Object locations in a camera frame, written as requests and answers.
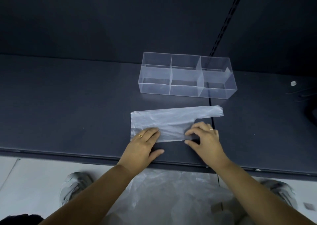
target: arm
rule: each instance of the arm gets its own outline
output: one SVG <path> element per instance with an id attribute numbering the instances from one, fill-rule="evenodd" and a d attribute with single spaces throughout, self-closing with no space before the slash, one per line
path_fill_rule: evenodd
<path id="1" fill-rule="evenodd" d="M 99 224 L 132 178 L 164 152 L 151 152 L 160 136 L 157 128 L 139 134 L 142 137 L 136 135 L 132 139 L 116 166 L 40 224 Z"/>
<path id="2" fill-rule="evenodd" d="M 211 129 L 204 122 L 194 124 L 185 135 L 195 133 L 200 145 L 190 140 L 185 143 L 223 179 L 257 225 L 314 224 L 230 161 L 221 147 L 218 131 Z"/>

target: clear plastic organizer box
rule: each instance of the clear plastic organizer box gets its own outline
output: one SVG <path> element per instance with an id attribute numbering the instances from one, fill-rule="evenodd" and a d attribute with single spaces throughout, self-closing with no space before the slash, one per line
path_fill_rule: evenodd
<path id="1" fill-rule="evenodd" d="M 236 92 L 229 58 L 144 52 L 141 93 L 228 99 Z"/>

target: dark wall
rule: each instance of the dark wall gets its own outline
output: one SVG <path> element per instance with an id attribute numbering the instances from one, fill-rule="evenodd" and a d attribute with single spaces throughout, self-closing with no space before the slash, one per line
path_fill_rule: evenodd
<path id="1" fill-rule="evenodd" d="M 232 0 L 0 0 L 0 52 L 141 63 L 209 55 Z"/>
<path id="2" fill-rule="evenodd" d="M 316 0 L 241 0 L 214 56 L 239 71 L 316 76 Z"/>
<path id="3" fill-rule="evenodd" d="M 233 0 L 0 0 L 0 53 L 140 63 L 211 53 Z M 316 75 L 315 0 L 241 0 L 213 56 L 234 70 Z"/>

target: hand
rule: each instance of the hand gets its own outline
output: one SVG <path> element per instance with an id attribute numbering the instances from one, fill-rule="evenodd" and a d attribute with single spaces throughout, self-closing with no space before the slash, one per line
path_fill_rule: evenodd
<path id="1" fill-rule="evenodd" d="M 204 122 L 195 123 L 191 129 L 185 132 L 185 135 L 193 133 L 200 137 L 200 145 L 191 140 L 185 140 L 185 143 L 196 151 L 201 159 L 213 170 L 216 171 L 230 162 L 219 142 L 218 131 L 212 129 L 210 124 Z"/>
<path id="2" fill-rule="evenodd" d="M 117 165 L 125 167 L 133 177 L 138 175 L 155 158 L 164 153 L 163 149 L 151 152 L 160 135 L 158 128 L 147 128 L 140 131 L 128 144 Z"/>

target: plastic bag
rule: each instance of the plastic bag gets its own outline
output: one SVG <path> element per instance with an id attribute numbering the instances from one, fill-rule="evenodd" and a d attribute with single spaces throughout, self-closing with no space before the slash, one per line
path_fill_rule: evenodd
<path id="1" fill-rule="evenodd" d="M 105 224 L 215 224 L 211 206 L 232 198 L 212 174 L 146 169 L 112 206 Z"/>
<path id="2" fill-rule="evenodd" d="M 157 142 L 172 142 L 192 139 L 185 136 L 196 119 L 223 116 L 220 106 L 197 106 L 150 111 L 131 112 L 131 139 L 147 127 L 158 127 L 161 135 Z"/>

